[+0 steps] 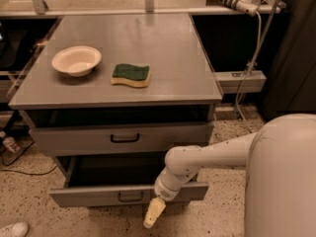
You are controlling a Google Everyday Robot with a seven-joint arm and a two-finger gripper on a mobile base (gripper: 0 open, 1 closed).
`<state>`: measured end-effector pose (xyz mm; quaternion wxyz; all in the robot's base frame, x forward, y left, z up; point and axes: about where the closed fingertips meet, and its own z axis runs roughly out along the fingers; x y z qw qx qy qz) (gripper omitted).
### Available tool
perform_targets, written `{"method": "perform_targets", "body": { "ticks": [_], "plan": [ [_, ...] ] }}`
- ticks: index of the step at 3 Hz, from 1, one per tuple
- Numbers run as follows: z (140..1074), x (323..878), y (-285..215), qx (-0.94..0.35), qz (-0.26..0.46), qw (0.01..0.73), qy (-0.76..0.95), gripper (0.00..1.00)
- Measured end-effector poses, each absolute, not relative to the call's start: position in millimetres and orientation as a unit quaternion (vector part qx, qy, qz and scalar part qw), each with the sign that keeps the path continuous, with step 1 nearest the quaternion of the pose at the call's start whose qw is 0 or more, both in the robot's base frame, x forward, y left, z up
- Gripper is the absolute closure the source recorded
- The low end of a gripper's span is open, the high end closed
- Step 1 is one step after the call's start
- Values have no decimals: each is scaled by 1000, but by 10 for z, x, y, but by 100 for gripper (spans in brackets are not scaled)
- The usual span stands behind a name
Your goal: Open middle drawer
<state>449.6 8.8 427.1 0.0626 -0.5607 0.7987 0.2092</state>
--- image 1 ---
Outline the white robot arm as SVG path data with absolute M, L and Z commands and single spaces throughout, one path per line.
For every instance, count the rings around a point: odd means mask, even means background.
M 316 116 L 291 114 L 259 131 L 165 156 L 144 226 L 150 228 L 202 168 L 244 166 L 245 237 L 316 237 Z

